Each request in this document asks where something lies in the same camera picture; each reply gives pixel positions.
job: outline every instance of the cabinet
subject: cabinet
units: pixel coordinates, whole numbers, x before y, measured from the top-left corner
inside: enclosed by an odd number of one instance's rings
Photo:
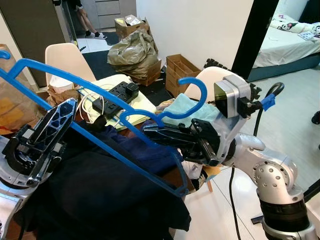
[[[81,0],[81,3],[95,29],[114,28],[116,18],[137,15],[136,0]],[[69,9],[75,31],[83,33],[76,13]]]

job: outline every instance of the drawer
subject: drawer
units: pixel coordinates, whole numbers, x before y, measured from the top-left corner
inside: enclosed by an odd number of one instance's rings
[[[115,19],[121,18],[120,14],[113,14],[113,15],[104,15],[98,16],[100,28],[114,28],[115,27]]]
[[[120,14],[119,1],[98,1],[95,5],[98,16]]]

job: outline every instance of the person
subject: person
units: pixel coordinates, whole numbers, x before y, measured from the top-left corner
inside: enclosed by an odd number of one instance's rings
[[[84,9],[80,0],[68,0],[73,10],[76,12],[76,16],[85,30],[85,38],[107,39],[105,35],[98,32],[88,18],[88,14]]]

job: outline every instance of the power strip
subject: power strip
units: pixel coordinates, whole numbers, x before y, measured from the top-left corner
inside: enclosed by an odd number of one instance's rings
[[[115,95],[119,99],[125,101],[129,104],[133,99],[135,99],[139,94],[139,86],[133,82],[127,83],[122,81],[114,88],[112,88],[109,93]],[[104,110],[103,115],[106,116],[107,119],[111,119],[114,115],[116,115],[122,107],[116,105],[112,101],[108,99],[104,100]],[[96,110],[98,113],[102,113],[102,99],[98,98],[92,102],[92,108]]]

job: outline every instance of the light blue cloth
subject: light blue cloth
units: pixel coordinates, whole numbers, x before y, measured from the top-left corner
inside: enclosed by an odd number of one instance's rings
[[[182,114],[194,107],[196,104],[196,101],[193,101],[185,94],[180,93],[178,97],[174,100],[174,102],[170,106],[166,107],[163,111],[171,112],[173,114]],[[215,106],[213,106],[212,104],[205,103],[198,111],[186,118],[173,119],[165,116],[163,118],[163,122],[173,125],[183,123],[186,127],[189,127],[191,125],[192,119],[201,119],[211,123],[219,113],[220,111]]]

